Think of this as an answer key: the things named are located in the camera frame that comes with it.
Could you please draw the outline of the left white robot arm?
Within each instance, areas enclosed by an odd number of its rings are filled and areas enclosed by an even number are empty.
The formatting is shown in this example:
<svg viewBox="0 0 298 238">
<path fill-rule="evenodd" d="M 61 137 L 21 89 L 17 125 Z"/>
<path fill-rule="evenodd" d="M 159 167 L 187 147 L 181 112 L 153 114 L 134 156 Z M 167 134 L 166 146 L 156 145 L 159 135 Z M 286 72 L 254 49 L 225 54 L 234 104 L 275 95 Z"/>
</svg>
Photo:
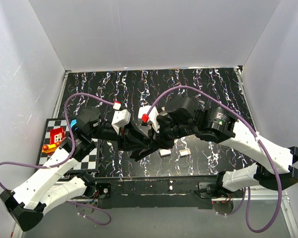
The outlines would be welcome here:
<svg viewBox="0 0 298 238">
<path fill-rule="evenodd" d="M 90 154 L 96 147 L 95 140 L 116 141 L 121 150 L 136 155 L 149 148 L 155 137 L 150 124 L 137 126 L 126 109 L 115 111 L 113 119 L 106 121 L 98 108 L 87 107 L 76 118 L 72 129 L 71 136 L 60 143 L 43 167 L 18 187 L 5 189 L 0 194 L 5 208 L 22 231 L 31 230 L 47 212 L 72 198 L 91 198 L 97 194 L 96 179 L 87 172 L 81 172 L 64 184 L 55 184 Z"/>
</svg>

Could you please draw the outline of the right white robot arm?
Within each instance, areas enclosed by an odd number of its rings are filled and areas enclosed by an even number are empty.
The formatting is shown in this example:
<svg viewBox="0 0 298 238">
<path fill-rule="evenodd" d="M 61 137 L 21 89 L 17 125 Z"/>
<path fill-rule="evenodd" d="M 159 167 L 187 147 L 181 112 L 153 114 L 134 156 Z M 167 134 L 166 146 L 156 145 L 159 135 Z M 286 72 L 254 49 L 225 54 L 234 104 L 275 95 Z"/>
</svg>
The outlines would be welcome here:
<svg viewBox="0 0 298 238">
<path fill-rule="evenodd" d="M 159 149 L 172 148 L 175 139 L 195 135 L 200 140 L 237 150 L 255 161 L 246 168 L 219 173 L 214 189 L 220 197 L 256 185 L 277 190 L 275 173 L 279 174 L 282 189 L 298 183 L 298 169 L 293 166 L 298 161 L 297 147 L 284 148 L 260 135 L 254 136 L 241 120 L 221 107 L 203 111 L 195 100 L 177 96 L 162 111 L 153 109 L 152 114 L 152 124 L 159 125 L 158 132 L 148 131 L 144 143 L 149 148 L 135 150 L 131 155 L 135 161 Z"/>
</svg>

